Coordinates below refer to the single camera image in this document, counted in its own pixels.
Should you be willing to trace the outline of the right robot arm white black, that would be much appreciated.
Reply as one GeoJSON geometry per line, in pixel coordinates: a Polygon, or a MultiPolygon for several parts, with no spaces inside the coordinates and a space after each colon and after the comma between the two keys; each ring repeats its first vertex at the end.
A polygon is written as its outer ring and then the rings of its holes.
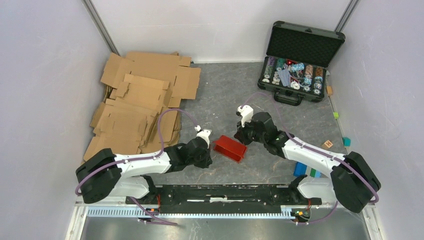
{"type": "Polygon", "coordinates": [[[381,183],[361,154],[335,153],[310,145],[277,129],[268,112],[246,108],[238,109],[236,115],[241,118],[234,135],[238,141],[245,146],[261,143],[274,156],[318,170],[331,180],[336,200],[349,211],[360,213],[367,204],[378,201],[381,183]]]}

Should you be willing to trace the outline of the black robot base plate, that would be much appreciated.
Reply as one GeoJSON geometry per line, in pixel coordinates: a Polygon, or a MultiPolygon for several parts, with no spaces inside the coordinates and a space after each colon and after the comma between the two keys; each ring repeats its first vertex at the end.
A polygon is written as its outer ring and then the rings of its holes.
{"type": "Polygon", "coordinates": [[[277,214],[281,206],[321,205],[297,189],[278,184],[158,185],[138,202],[162,214],[277,214]]]}

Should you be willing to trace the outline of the red paper box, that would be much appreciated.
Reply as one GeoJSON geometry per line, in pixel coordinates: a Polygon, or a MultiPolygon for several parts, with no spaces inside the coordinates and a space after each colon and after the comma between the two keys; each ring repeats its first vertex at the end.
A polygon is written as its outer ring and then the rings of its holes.
{"type": "Polygon", "coordinates": [[[246,145],[243,145],[226,135],[221,135],[218,140],[215,140],[213,143],[213,149],[217,153],[233,160],[236,163],[240,163],[244,159],[245,153],[248,149],[246,145]]]}

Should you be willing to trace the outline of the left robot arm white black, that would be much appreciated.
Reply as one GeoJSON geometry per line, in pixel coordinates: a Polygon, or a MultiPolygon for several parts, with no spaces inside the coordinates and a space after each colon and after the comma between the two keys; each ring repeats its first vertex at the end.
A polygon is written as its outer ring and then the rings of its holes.
{"type": "Polygon", "coordinates": [[[157,190],[149,174],[179,172],[187,166],[204,169],[211,164],[210,142],[200,136],[145,154],[114,154],[104,148],[75,171],[76,193],[85,204],[107,197],[134,197],[151,204],[157,198],[157,190]]]}

